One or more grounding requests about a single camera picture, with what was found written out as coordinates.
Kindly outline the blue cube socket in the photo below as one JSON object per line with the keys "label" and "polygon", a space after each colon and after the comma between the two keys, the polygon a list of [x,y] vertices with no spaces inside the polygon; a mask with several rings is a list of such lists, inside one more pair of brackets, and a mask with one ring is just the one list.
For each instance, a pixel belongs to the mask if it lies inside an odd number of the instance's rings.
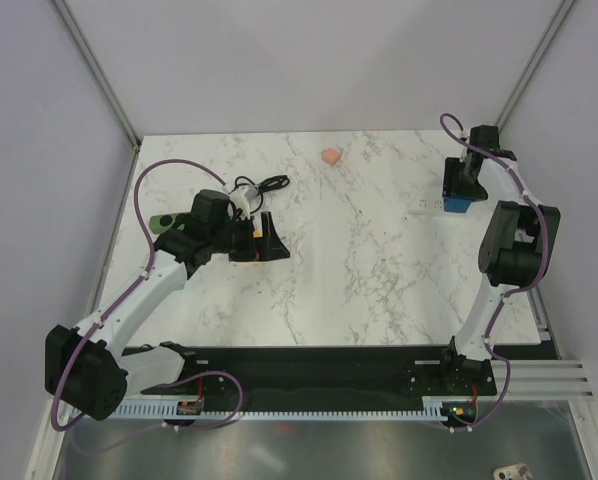
{"label": "blue cube socket", "polygon": [[464,197],[444,197],[443,210],[446,213],[465,214],[473,201]]}

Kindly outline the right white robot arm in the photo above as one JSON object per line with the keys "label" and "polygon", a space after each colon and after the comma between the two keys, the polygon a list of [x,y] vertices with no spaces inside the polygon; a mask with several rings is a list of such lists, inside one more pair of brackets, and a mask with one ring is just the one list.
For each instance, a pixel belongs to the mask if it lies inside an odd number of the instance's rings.
{"label": "right white robot arm", "polygon": [[517,159],[500,146],[499,130],[480,125],[457,139],[464,154],[445,161],[443,209],[464,214],[495,201],[478,251],[482,280],[465,323],[444,349],[437,381],[443,392],[493,395],[491,361],[512,297],[536,288],[545,276],[558,232],[558,208],[540,203],[524,184]]}

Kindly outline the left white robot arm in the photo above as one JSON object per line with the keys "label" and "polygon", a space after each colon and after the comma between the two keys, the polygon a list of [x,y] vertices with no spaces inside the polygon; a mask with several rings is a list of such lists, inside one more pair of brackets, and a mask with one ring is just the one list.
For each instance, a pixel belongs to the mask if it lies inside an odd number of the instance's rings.
{"label": "left white robot arm", "polygon": [[218,254],[247,263],[290,256],[270,212],[249,217],[227,194],[200,191],[190,211],[152,241],[146,263],[116,298],[74,327],[58,325],[47,335],[45,389],[52,406],[66,403],[104,420],[127,395],[166,385],[177,393],[194,389],[199,371],[174,344],[132,355],[124,350],[155,309]]}

